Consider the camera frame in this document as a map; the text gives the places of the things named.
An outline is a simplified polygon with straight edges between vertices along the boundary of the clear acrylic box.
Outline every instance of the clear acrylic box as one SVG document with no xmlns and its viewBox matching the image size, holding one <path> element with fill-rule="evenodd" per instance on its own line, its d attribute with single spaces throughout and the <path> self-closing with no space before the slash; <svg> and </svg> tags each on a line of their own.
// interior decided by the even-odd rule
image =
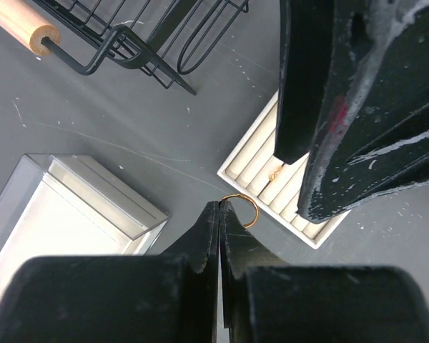
<svg viewBox="0 0 429 343">
<path fill-rule="evenodd" d="M 0 195 L 0 298 L 32 257 L 144 254 L 167 220 L 90 156 L 24 155 Z"/>
</svg>

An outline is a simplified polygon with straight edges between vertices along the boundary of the scratch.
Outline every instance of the scratch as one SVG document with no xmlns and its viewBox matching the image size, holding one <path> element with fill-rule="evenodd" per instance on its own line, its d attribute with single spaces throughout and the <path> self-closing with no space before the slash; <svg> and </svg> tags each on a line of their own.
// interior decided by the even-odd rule
<svg viewBox="0 0 429 343">
<path fill-rule="evenodd" d="M 271 73 L 272 75 L 276 75 L 276 73 L 274 73 L 273 71 L 271 71 L 271 70 L 269 70 L 269 69 L 265 68 L 264 66 L 262 66 L 262 65 L 258 64 L 257 62 L 254 62 L 254 61 L 253 61 L 253 60 L 251 60 L 251 59 L 248 59 L 245 55 L 242 55 L 241 53 L 239 53 L 239 52 L 237 52 L 237 51 L 234 51 L 234 53 L 236 53 L 238 56 L 243 57 L 244 59 L 246 59 L 247 61 L 249 61 L 249 62 L 253 63 L 254 65 L 256 65 L 256 66 L 260 67 L 261 69 L 264 69 L 265 71 L 268 71 L 268 72 L 269 72 L 269 73 Z"/>
<path fill-rule="evenodd" d="M 133 23 L 133 22 L 134 22 L 134 20 L 120 21 L 119 23 L 117 23 L 117 25 L 120 25 L 120 24 L 130 24 L 130 23 Z M 146 24 L 143 21 L 137 21 L 137 23 L 141 24 L 141 25 L 145 25 Z"/>
<path fill-rule="evenodd" d="M 13 101 L 13 105 L 14 105 L 14 107 L 16 108 L 17 115 L 19 116 L 19 121 L 21 122 L 21 125 L 22 125 L 23 127 L 27 127 L 27 126 L 24 124 L 24 122 L 22 121 L 21 112 L 19 112 L 19 109 L 17 108 L 16 103 L 14 102 L 14 100 L 12 100 L 12 101 Z"/>
<path fill-rule="evenodd" d="M 271 275 L 275 277 L 279 277 L 280 279 L 283 279 L 285 281 L 292 281 L 292 277 L 290 275 L 287 275 L 284 272 L 278 272 L 276 269 L 269 269 L 268 271 Z"/>
<path fill-rule="evenodd" d="M 360 281 L 358 279 L 356 279 L 353 275 L 351 274 L 346 274 L 346 277 L 353 283 L 353 284 L 360 284 Z"/>
<path fill-rule="evenodd" d="M 234 236 L 234 237 L 251 237 L 250 235 L 247 235 L 247 234 L 229 234 L 229 233 L 227 233 L 227 236 Z"/>
<path fill-rule="evenodd" d="M 164 166 L 164 167 L 166 167 L 166 168 L 168 168 L 170 170 L 173 170 L 174 172 L 177 172 L 178 174 L 185 175 L 186 177 L 189 177 L 189 178 L 191 178 L 191 179 L 193 179 L 195 181 L 202 182 L 203 184 L 211 186 L 211 187 L 213 187 L 213 188 L 221 191 L 224 194 L 228 194 L 225 190 L 220 189 L 219 187 L 216 187 L 214 184 L 210 184 L 209 182 L 203 181 L 201 179 L 198 179 L 197 177 L 194 177 L 192 175 L 186 174 L 186 173 L 184 173 L 181 170 L 178 170 L 178 169 L 176 169 L 176 168 L 174 168 L 172 166 L 168 166 L 165 163 L 162 163 L 161 161 L 157 161 L 155 159 L 152 159 L 149 156 L 153 156 L 153 157 L 158 158 L 158 159 L 167 159 L 167 160 L 170 160 L 170 161 L 190 161 L 188 159 L 169 159 L 167 157 L 157 156 L 157 155 L 149 154 L 149 153 L 143 152 L 143 151 L 137 152 L 137 151 L 133 151 L 131 149 L 128 149 L 125 146 L 121 146 L 121 145 L 118 145 L 118 144 L 115 144 L 115 143 L 111 143 L 110 141 L 104 141 L 103 139 L 96 138 L 96 137 L 93 137 L 93 136 L 89 136 L 88 134 L 83 134 L 83 133 L 78 132 L 78 131 L 68 130 L 68 129 L 65 129 L 63 127 L 57 127 L 57 126 L 52 126 L 52 125 L 48 125 L 48 124 L 43 124 L 43 123 L 40 123 L 40 122 L 37 122 L 37 121 L 31 121 L 31 122 L 32 122 L 32 124 L 42 125 L 42 126 L 49 127 L 49 128 L 52 128 L 52 129 L 58 129 L 58 130 L 66 131 L 66 132 L 71 132 L 73 134 L 78 134 L 78 135 L 80 135 L 82 137 L 85 137 L 85 138 L 88 138 L 88 139 L 93 139 L 94 141 L 100 141 L 101 143 L 108 144 L 108 145 L 111 145 L 111 146 L 115 146 L 116 148 L 123 149 L 125 151 L 131 152 L 132 154 L 140 156 L 143 159 L 148 159 L 150 161 L 153 161 L 154 163 L 160 164 L 161 166 Z"/>
<path fill-rule="evenodd" d="M 215 84 L 217 84 L 218 86 L 220 85 L 220 83 L 218 81 L 216 81 L 213 76 L 210 76 L 210 79 L 213 80 L 215 82 Z"/>
<path fill-rule="evenodd" d="M 402 149 L 404 146 L 405 147 L 413 146 L 414 144 L 417 144 L 419 141 L 424 141 L 426 139 L 429 139 L 429 130 L 427 130 L 426 132 L 422 132 L 421 134 L 419 134 L 417 136 L 407 138 L 407 139 L 402 139 L 402 140 L 397 141 L 393 144 L 385 146 L 384 148 L 374 149 L 371 152 L 368 152 L 367 154 L 357 156 L 352 161 L 348 162 L 348 164 L 350 166 L 352 166 L 354 164 L 357 164 L 357 163 L 360 163 L 363 161 L 368 161 L 368 160 L 373 159 L 377 156 L 384 156 L 386 154 L 389 154 L 392 151 Z"/>
<path fill-rule="evenodd" d="M 235 68 L 237 68 L 236 64 L 233 64 L 226 56 L 224 56 L 218 50 L 216 50 L 216 48 L 214 48 L 213 51 L 216 52 L 216 53 L 218 53 L 221 56 L 221 58 L 224 59 L 228 64 L 230 64 L 231 66 L 234 66 Z M 263 86 L 260 86 L 259 84 L 257 86 L 258 86 L 258 88 L 261 88 L 263 91 L 268 92 L 268 90 L 266 88 L 264 88 Z"/>
<path fill-rule="evenodd" d="M 41 125 L 41 126 L 49 127 L 51 129 L 57 129 L 57 130 L 65 131 L 65 132 L 71 132 L 73 134 L 78 134 L 79 136 L 82 136 L 82 137 L 85 137 L 85 138 L 88 138 L 88 139 L 93 139 L 94 141 L 100 141 L 101 143 L 104 143 L 104 144 L 107 144 L 107 145 L 115 146 L 116 148 L 119 148 L 119 149 L 122 149 L 122 150 L 125 150 L 125 151 L 128 151 L 128 152 L 131 152 L 134 155 L 141 156 L 141 157 L 144 157 L 143 155 L 149 155 L 149 156 L 153 156 L 153 157 L 155 157 L 157 159 L 165 159 L 167 161 L 173 161 L 173 162 L 191 162 L 190 159 L 170 159 L 168 157 L 163 157 L 163 156 L 159 156 L 159 155 L 155 155 L 155 154 L 150 154 L 149 152 L 145 152 L 145 151 L 134 151 L 134 150 L 131 150 L 129 148 L 126 148 L 125 146 L 118 145 L 118 144 L 115 144 L 115 143 L 111 143 L 110 141 L 104 141 L 103 139 L 100 139 L 100 138 L 97 138 L 97 137 L 94 137 L 94 136 L 89 136 L 88 134 L 83 134 L 82 132 L 79 132 L 79 131 L 65 129 L 64 127 L 58 127 L 58 126 L 43 124 L 43 123 L 40 123 L 39 121 L 27 121 L 27 122 L 31 122 L 32 124 L 35 124 L 35 125 Z"/>
<path fill-rule="evenodd" d="M 198 182 L 202 182 L 203 184 L 206 184 L 206 185 L 208 185 L 208 186 L 211 186 L 211 187 L 213 187 L 213 188 L 215 188 L 215 189 L 217 189 L 217 190 L 221 191 L 221 192 L 222 192 L 222 193 L 224 193 L 224 194 L 227 194 L 227 192 L 226 192 L 226 191 L 224 191 L 223 189 L 220 189 L 219 187 L 216 187 L 214 184 L 210 184 L 209 182 L 203 181 L 203 180 L 201 180 L 201 179 L 198 179 L 197 177 L 194 177 L 194 176 L 192 176 L 192 175 L 186 174 L 186 173 L 184 173 L 184 172 L 183 172 L 183 171 L 181 171 L 181 170 L 178 170 L 178 169 L 176 169 L 176 168 L 173 168 L 172 166 L 167 166 L 165 163 L 162 163 L 161 161 L 156 161 L 155 159 L 152 159 L 151 157 L 148 157 L 148 156 L 143 156 L 143 155 L 139 155 L 139 156 L 143 157 L 144 159 L 148 159 L 148 160 L 150 160 L 150 161 L 153 161 L 154 163 L 160 164 L 161 166 L 164 166 L 164 167 L 166 167 L 166 168 L 168 168 L 168 169 L 171 169 L 171 170 L 173 170 L 174 172 L 177 172 L 177 173 L 179 173 L 179 174 L 181 174 L 181 175 L 185 175 L 186 177 L 189 177 L 189 178 L 191 178 L 191 179 L 193 179 L 193 180 L 196 180 L 196 181 L 198 181 Z"/>
</svg>

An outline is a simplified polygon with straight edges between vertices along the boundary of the wire basket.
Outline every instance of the wire basket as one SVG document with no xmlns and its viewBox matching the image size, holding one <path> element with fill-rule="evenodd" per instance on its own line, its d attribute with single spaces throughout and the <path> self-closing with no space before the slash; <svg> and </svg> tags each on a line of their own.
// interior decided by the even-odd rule
<svg viewBox="0 0 429 343">
<path fill-rule="evenodd" d="M 238 15 L 249 11 L 248 1 L 34 0 L 96 49 L 82 65 L 43 38 L 41 43 L 76 72 L 90 75 L 107 57 L 126 69 L 140 69 L 166 89 L 177 82 L 194 95 L 181 75 L 207 58 Z"/>
</svg>

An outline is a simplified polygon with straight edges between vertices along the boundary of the gray table surface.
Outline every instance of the gray table surface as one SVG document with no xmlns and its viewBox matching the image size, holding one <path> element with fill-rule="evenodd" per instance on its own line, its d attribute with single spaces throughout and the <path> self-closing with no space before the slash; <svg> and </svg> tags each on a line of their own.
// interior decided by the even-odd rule
<svg viewBox="0 0 429 343">
<path fill-rule="evenodd" d="M 278 1 L 250 3 L 186 77 L 197 96 L 110 61 L 80 76 L 54 56 L 37 59 L 0 29 L 0 192 L 24 153 L 89 154 L 172 215 L 152 252 L 169 246 L 206 202 L 233 192 L 216 171 L 277 90 Z M 92 53 L 61 32 L 68 50 Z M 235 206 L 242 219 L 252 214 Z M 429 186 L 358 207 L 318 250 L 266 216 L 251 231 L 291 264 L 402 267 L 429 303 Z"/>
</svg>

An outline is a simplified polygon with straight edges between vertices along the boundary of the white paint scuff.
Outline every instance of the white paint scuff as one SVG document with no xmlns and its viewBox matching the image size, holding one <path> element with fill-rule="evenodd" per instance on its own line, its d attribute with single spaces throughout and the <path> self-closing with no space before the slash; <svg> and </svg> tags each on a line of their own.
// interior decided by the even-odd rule
<svg viewBox="0 0 429 343">
<path fill-rule="evenodd" d="M 120 24 L 130 24 L 130 23 L 133 23 L 133 22 L 134 22 L 134 20 L 120 21 L 119 23 L 117 23 L 117 25 L 120 25 Z M 137 21 L 137 24 L 145 25 L 146 23 L 144 23 L 143 21 Z"/>
<path fill-rule="evenodd" d="M 373 165 L 375 164 L 377 160 L 374 159 L 373 161 L 371 161 L 370 165 L 369 165 L 369 170 L 372 170 Z"/>
<path fill-rule="evenodd" d="M 395 151 L 397 149 L 400 149 L 403 146 L 415 144 L 415 143 L 418 143 L 419 141 L 422 141 L 422 140 L 427 139 L 427 138 L 429 138 L 429 130 L 427 130 L 426 132 L 423 132 L 422 134 L 414 136 L 412 138 L 397 141 L 394 144 L 391 144 L 389 146 L 385 146 L 384 148 L 376 149 L 376 150 L 373 150 L 372 152 L 369 152 L 368 154 L 356 157 L 355 159 L 353 159 L 350 162 L 350 165 L 357 164 L 357 163 L 363 162 L 363 161 L 368 161 L 369 159 L 372 159 L 372 158 L 377 157 L 377 156 L 389 154 L 390 152 Z"/>
<path fill-rule="evenodd" d="M 351 274 L 346 274 L 346 277 L 353 283 L 353 284 L 360 284 L 359 279 L 356 279 L 353 275 Z"/>
<path fill-rule="evenodd" d="M 20 112 L 20 111 L 19 111 L 19 109 L 17 108 L 16 102 L 14 102 L 14 100 L 13 100 L 13 105 L 14 105 L 14 108 L 16 109 L 17 115 L 19 116 L 19 121 L 21 122 L 21 125 L 22 125 L 23 127 L 27 127 L 27 126 L 24 124 L 24 122 L 22 121 L 21 112 Z"/>
<path fill-rule="evenodd" d="M 409 8 L 406 13 L 402 15 L 399 20 L 395 17 L 390 30 L 390 36 L 388 37 L 388 45 L 394 40 L 394 38 L 400 36 L 400 34 L 410 25 L 415 23 L 415 15 L 429 6 L 429 0 L 416 1 L 415 6 Z"/>
</svg>

